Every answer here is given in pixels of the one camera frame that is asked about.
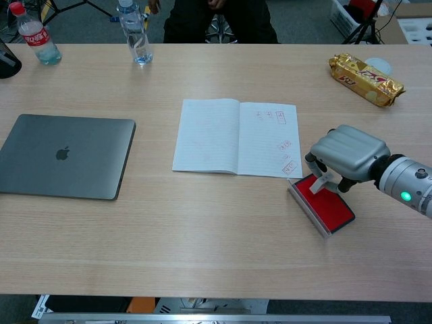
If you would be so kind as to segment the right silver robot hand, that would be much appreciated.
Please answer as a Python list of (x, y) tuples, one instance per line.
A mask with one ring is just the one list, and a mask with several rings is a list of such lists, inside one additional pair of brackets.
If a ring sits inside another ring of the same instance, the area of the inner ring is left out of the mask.
[(329, 169), (339, 174), (339, 183), (326, 181), (323, 187), (341, 194), (357, 183), (373, 180), (373, 166), (390, 155), (390, 149), (383, 140), (352, 126), (340, 125), (311, 146), (305, 161), (318, 179)]

